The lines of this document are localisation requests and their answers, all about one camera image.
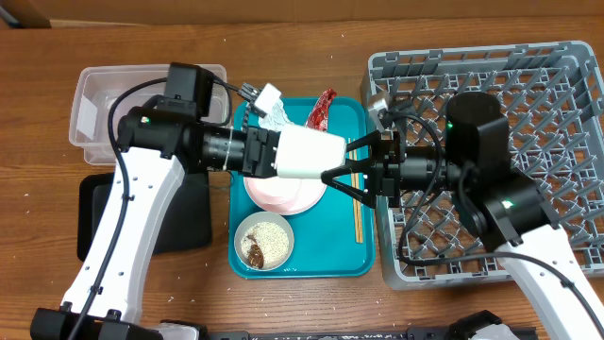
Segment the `black base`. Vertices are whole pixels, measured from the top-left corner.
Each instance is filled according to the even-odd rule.
[[[91,175],[79,186],[77,258],[86,259],[103,210],[109,199],[113,173]],[[210,187],[208,174],[185,176],[159,230],[154,254],[188,250],[211,243]]]

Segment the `bowl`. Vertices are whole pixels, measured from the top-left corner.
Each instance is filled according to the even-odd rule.
[[[287,234],[287,238],[290,241],[290,243],[288,246],[287,253],[285,254],[285,256],[283,257],[283,259],[280,262],[273,263],[271,265],[271,267],[263,267],[262,269],[258,269],[258,268],[251,266],[249,264],[249,262],[247,261],[247,258],[243,254],[241,242],[242,242],[242,239],[245,237],[245,234],[247,233],[247,231],[250,230],[251,228],[255,227],[258,223],[261,223],[261,222],[273,222],[273,223],[279,225]],[[235,243],[235,245],[234,245],[235,252],[237,253],[237,256],[239,257],[239,260],[241,260],[241,262],[243,262],[248,268],[250,268],[252,270],[269,271],[269,270],[279,268],[281,265],[285,264],[287,262],[287,260],[290,258],[290,256],[292,255],[292,251],[294,250],[294,231],[292,230],[292,226],[290,226],[290,224],[282,216],[280,216],[276,213],[273,213],[273,212],[256,212],[256,213],[252,213],[251,215],[247,216],[244,219],[244,221],[242,221],[242,223],[239,225],[239,227],[237,227],[237,230],[235,231],[235,237],[234,237],[233,242]]]
[[[254,182],[265,179],[244,178],[243,186],[247,195],[261,209],[280,215],[294,215],[312,208],[325,193],[327,186],[320,179],[300,179],[300,188],[295,197],[287,202],[270,204],[254,190]]]
[[[261,204],[285,204],[294,200],[300,191],[296,178],[245,178],[245,190]]]

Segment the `red packet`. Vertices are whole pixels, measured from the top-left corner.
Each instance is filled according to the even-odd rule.
[[[329,106],[331,106],[331,102],[333,98],[338,95],[333,89],[327,89],[319,99],[316,104],[314,104],[314,108],[310,112],[309,119],[306,121],[304,125],[307,128],[314,128],[321,131],[327,131],[327,119],[329,116]]]

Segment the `blue tray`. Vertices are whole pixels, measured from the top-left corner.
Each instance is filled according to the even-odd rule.
[[[283,104],[290,120],[304,125],[316,101],[317,98],[285,98]],[[236,129],[241,128],[244,113],[245,105],[242,104],[235,112]],[[366,133],[364,116],[359,102],[348,97],[336,97],[329,108],[327,132],[345,137],[346,141],[348,138],[359,139]],[[250,114],[249,125],[258,125],[258,117],[254,114]],[[358,159],[366,157],[366,147],[357,152]],[[372,210],[361,206],[363,243],[358,244],[352,198],[327,187],[314,207],[293,216],[284,216],[292,225],[295,239],[294,251],[288,261],[272,271],[249,269],[237,257],[233,237],[239,224],[261,209],[245,191],[243,177],[233,174],[228,219],[228,261],[239,276],[247,279],[355,277],[365,274],[373,265],[376,247]],[[350,184],[350,176],[339,180]]]

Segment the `chopsticks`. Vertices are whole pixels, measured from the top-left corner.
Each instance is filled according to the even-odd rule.
[[[357,160],[357,150],[352,150],[348,152],[348,158],[351,160]],[[356,189],[359,189],[359,174],[351,174],[350,181],[352,182],[352,186]],[[352,199],[352,208],[355,214],[355,235],[357,243],[362,243],[362,220],[361,220],[361,203]]]

